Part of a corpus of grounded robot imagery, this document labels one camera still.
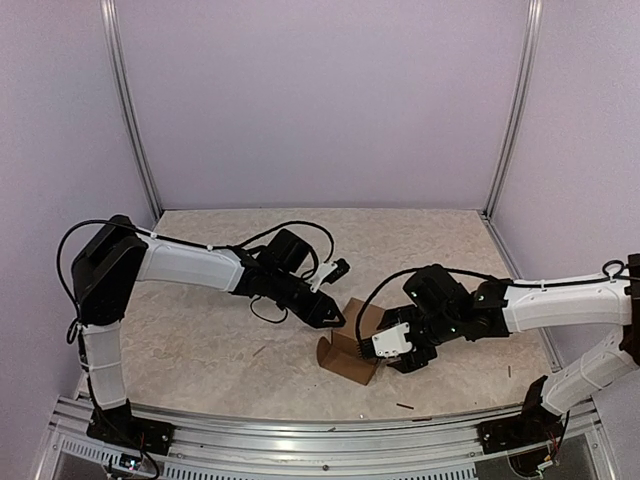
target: brown cardboard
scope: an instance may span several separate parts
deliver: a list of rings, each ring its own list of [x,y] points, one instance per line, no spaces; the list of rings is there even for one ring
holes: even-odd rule
[[[367,385],[378,369],[376,359],[363,360],[358,356],[358,341],[356,340],[356,316],[362,307],[361,300],[352,298],[342,311],[347,323],[342,328],[331,331],[331,341],[322,337],[316,347],[318,364],[331,372],[337,373],[349,380]],[[362,338],[370,338],[378,330],[385,310],[375,305],[369,305],[362,317]]]

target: speckled tabletop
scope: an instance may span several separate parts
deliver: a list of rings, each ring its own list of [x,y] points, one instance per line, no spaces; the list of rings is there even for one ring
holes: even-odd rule
[[[157,231],[226,244],[292,219],[326,226],[336,240],[335,258],[351,264],[348,275],[323,286],[340,307],[352,296],[366,298],[397,270],[429,263],[507,276],[472,211],[170,211]],[[325,255],[322,233],[306,227],[292,230],[312,243],[320,257]],[[469,289],[477,285],[470,278],[460,280]],[[375,303],[409,303],[402,282],[392,282]],[[280,312],[263,307],[262,313]],[[280,325],[265,323],[250,313],[244,297],[190,285],[139,283],[121,332],[127,392],[135,403],[189,412],[291,420],[387,419],[519,403],[529,384],[549,373],[539,334],[528,332],[476,343],[458,339],[439,347],[438,358],[427,368],[402,375],[380,367],[371,383],[361,386],[317,365],[315,348],[322,335],[328,332],[293,315]]]

